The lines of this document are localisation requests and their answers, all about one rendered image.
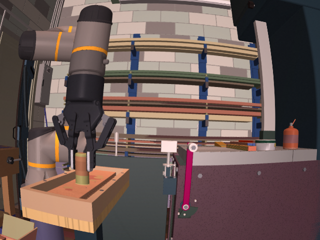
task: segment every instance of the robotic arm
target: robotic arm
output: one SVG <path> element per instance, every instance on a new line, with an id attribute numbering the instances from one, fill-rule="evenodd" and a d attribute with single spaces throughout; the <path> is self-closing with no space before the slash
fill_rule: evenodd
<path id="1" fill-rule="evenodd" d="M 23 60 L 70 61 L 64 118 L 53 116 L 53 125 L 61 145 L 68 148 L 68 161 L 75 169 L 75 154 L 80 132 L 86 138 L 87 171 L 96 166 L 96 151 L 104 148 L 117 121 L 103 111 L 104 75 L 107 63 L 112 11 L 101 5 L 85 7 L 74 33 L 25 31 L 19 41 Z M 69 124 L 68 134 L 64 119 Z M 96 127 L 104 128 L 96 142 Z"/>

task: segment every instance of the brown and green cylinder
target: brown and green cylinder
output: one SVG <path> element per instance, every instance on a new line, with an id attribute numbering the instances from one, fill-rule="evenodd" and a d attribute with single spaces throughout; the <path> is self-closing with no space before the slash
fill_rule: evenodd
<path id="1" fill-rule="evenodd" d="M 75 183 L 89 185 L 89 172 L 87 171 L 87 154 L 77 152 L 75 154 Z"/>

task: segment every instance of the gray control box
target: gray control box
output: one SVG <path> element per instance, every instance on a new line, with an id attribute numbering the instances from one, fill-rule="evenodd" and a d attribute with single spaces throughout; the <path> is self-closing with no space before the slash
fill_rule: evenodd
<path id="1" fill-rule="evenodd" d="M 53 68 L 47 64 L 39 65 L 34 97 L 34 104 L 37 106 L 46 107 L 49 105 L 52 72 Z"/>

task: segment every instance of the wooden cylinder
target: wooden cylinder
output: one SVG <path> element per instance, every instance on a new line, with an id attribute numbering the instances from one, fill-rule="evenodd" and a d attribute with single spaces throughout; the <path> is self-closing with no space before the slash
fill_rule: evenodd
<path id="1" fill-rule="evenodd" d="M 299 131 L 290 123 L 290 126 L 283 131 L 283 149 L 298 149 L 298 139 Z"/>
<path id="2" fill-rule="evenodd" d="M 75 154 L 75 183 L 89 185 L 89 172 L 87 171 L 87 154 L 77 152 Z"/>

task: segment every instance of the red bottle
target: red bottle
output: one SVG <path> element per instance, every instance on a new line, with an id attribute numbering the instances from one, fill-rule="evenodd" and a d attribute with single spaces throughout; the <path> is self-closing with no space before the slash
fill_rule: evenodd
<path id="1" fill-rule="evenodd" d="M 283 149 L 298 149 L 299 131 L 294 128 L 294 120 L 289 127 L 283 131 Z"/>

